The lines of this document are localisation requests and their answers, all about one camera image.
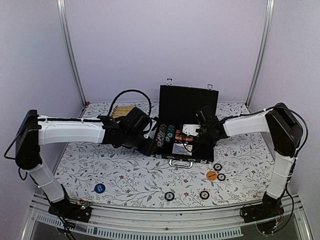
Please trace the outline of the black poker set case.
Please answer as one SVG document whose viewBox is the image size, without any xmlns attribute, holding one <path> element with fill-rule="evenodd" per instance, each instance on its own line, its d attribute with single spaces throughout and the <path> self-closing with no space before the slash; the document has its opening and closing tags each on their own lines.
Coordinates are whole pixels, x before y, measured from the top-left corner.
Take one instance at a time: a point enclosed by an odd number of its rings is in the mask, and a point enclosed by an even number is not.
<svg viewBox="0 0 320 240">
<path fill-rule="evenodd" d="M 212 163 L 218 96 L 214 89 L 161 85 L 156 133 L 164 134 L 164 139 L 158 141 L 154 154 L 163 159 Z"/>
</svg>

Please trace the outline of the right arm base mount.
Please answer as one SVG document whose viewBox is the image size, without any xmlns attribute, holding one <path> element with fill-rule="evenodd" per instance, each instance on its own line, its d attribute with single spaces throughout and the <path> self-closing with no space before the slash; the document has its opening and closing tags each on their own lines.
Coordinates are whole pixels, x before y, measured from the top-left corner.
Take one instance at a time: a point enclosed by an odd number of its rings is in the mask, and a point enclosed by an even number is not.
<svg viewBox="0 0 320 240">
<path fill-rule="evenodd" d="M 277 202 L 245 205 L 240 209 L 239 214 L 245 223 L 251 223 L 273 217 L 280 217 L 284 212 L 282 201 L 280 200 Z"/>
</svg>

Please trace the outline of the red black poker chip front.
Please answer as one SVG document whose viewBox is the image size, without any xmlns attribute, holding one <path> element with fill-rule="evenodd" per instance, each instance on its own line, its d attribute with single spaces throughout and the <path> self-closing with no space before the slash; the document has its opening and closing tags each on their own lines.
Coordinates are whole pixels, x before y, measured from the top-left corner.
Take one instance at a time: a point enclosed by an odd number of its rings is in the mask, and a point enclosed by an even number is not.
<svg viewBox="0 0 320 240">
<path fill-rule="evenodd" d="M 202 200 L 207 200 L 210 197 L 210 194 L 208 191 L 203 190 L 199 193 L 199 196 Z"/>
</svg>

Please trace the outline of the black triangular all-in button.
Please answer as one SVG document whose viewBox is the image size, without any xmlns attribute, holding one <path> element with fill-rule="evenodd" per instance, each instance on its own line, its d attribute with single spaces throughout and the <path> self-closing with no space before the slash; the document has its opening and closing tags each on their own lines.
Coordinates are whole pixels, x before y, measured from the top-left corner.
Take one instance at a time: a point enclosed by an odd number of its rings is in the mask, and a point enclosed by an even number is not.
<svg viewBox="0 0 320 240">
<path fill-rule="evenodd" d="M 180 130 L 176 130 L 176 133 L 175 133 L 175 138 L 176 139 L 183 139 L 183 138 L 185 138 L 186 137 L 186 135 L 183 133 L 183 132 L 181 132 Z"/>
</svg>

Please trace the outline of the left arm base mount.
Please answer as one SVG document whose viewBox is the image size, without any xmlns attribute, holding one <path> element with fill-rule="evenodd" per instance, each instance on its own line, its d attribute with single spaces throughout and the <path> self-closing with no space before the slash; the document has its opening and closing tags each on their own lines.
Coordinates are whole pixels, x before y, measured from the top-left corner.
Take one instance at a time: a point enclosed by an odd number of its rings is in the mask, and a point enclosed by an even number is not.
<svg viewBox="0 0 320 240">
<path fill-rule="evenodd" d="M 49 202 L 48 212 L 52 215 L 56 215 L 61 219 L 74 220 L 78 222 L 88 223 L 91 217 L 92 208 L 90 206 L 83 207 L 77 203 L 71 203 L 68 200 L 62 200 L 59 202 Z"/>
</svg>

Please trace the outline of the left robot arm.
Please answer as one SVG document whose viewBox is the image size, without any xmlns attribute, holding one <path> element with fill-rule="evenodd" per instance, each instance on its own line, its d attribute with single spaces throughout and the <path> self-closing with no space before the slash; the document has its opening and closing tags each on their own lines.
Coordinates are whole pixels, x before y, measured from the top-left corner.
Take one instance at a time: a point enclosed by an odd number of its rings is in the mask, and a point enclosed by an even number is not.
<svg viewBox="0 0 320 240">
<path fill-rule="evenodd" d="M 158 121 L 157 117 L 150 117 L 137 107 L 127 115 L 117 118 L 110 115 L 91 118 L 49 117 L 39 115 L 32 109 L 27 112 L 9 145 L 10 148 L 15 148 L 15 155 L 10 157 L 8 151 L 5 151 L 3 156 L 15 161 L 20 169 L 25 170 L 35 180 L 63 217 L 70 217 L 75 211 L 74 205 L 66 200 L 65 190 L 41 158 L 41 146 L 56 143 L 93 143 L 111 145 L 115 149 L 134 149 L 150 156 L 155 148 L 155 141 L 150 137 L 150 133 L 156 130 Z"/>
</svg>

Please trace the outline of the blue playing card deck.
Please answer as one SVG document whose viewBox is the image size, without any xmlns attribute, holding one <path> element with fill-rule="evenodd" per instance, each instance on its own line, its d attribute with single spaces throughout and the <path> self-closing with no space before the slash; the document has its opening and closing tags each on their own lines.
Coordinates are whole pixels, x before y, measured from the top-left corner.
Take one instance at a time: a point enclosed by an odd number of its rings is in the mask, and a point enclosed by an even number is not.
<svg viewBox="0 0 320 240">
<path fill-rule="evenodd" d="M 174 143 L 172 148 L 172 153 L 177 155 L 186 155 L 186 156 L 192 155 L 185 151 L 183 147 L 183 143 Z"/>
</svg>

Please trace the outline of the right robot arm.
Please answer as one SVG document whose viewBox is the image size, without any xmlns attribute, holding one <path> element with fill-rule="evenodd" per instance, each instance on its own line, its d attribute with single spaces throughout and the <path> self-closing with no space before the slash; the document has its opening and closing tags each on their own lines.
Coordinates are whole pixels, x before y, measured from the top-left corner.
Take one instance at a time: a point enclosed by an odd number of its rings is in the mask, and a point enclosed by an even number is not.
<svg viewBox="0 0 320 240">
<path fill-rule="evenodd" d="M 209 138 L 213 143 L 244 134 L 262 134 L 274 151 L 274 166 L 265 195 L 268 200 L 259 206 L 262 218 L 269 218 L 278 210 L 275 201 L 283 195 L 293 175 L 295 162 L 305 146 L 309 128 L 305 119 L 279 102 L 254 113 L 238 114 L 218 119 L 209 107 L 199 110 L 197 123 L 184 127 L 183 133 L 196 138 Z"/>
</svg>

